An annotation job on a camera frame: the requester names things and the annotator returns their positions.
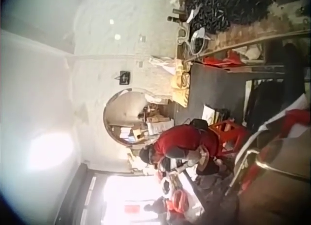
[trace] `wooden shelf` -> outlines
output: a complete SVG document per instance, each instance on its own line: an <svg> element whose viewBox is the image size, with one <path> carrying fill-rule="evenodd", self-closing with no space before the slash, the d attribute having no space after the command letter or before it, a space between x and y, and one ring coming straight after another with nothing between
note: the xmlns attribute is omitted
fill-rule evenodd
<svg viewBox="0 0 311 225"><path fill-rule="evenodd" d="M212 36L213 40L209 41L203 53L186 61L271 39L306 36L311 32L310 17L297 13L306 2L307 0L298 0L284 5L273 3L267 19L250 26L232 25L228 31Z"/></svg>

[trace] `red jacket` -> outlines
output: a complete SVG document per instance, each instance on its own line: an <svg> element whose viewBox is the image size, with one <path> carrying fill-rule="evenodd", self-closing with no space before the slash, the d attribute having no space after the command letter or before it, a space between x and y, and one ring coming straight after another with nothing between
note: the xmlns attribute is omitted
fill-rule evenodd
<svg viewBox="0 0 311 225"><path fill-rule="evenodd" d="M195 151L200 145L204 145L210 155L214 156L218 138L211 130L200 132L192 125L183 124L163 132L154 143L154 148L158 153L165 155L173 147Z"/></svg>

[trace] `arched doorway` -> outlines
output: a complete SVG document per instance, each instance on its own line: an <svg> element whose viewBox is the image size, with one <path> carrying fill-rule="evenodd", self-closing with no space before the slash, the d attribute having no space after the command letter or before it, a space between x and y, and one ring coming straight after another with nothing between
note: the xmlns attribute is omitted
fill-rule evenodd
<svg viewBox="0 0 311 225"><path fill-rule="evenodd" d="M155 108L154 113L171 117L167 114L167 107L171 102L155 99L153 95L143 89L125 89L110 98L103 112L104 126L111 138L126 147L144 145L150 141L145 135L146 109Z"/></svg>

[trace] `red plastic stool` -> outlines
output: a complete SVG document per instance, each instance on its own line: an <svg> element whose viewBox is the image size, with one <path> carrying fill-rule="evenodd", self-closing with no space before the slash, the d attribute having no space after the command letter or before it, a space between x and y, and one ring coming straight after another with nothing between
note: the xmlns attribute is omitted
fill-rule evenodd
<svg viewBox="0 0 311 225"><path fill-rule="evenodd" d="M224 156L231 153L236 153L242 147L242 142L247 134L247 130L232 121L226 120L209 126L219 139L219 149L217 156ZM232 150L226 150L224 144L234 142Z"/></svg>

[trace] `dark hair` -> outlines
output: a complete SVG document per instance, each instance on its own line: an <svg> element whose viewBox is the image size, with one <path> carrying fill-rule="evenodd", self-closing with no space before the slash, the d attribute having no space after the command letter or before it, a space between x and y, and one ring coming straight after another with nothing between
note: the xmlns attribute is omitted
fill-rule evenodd
<svg viewBox="0 0 311 225"><path fill-rule="evenodd" d="M153 145L152 144L146 145L139 151L139 157L143 162L147 164L152 164L151 157L154 153L155 151L153 149Z"/></svg>
<svg viewBox="0 0 311 225"><path fill-rule="evenodd" d="M144 206L144 211L152 211L152 205L151 204L147 204Z"/></svg>

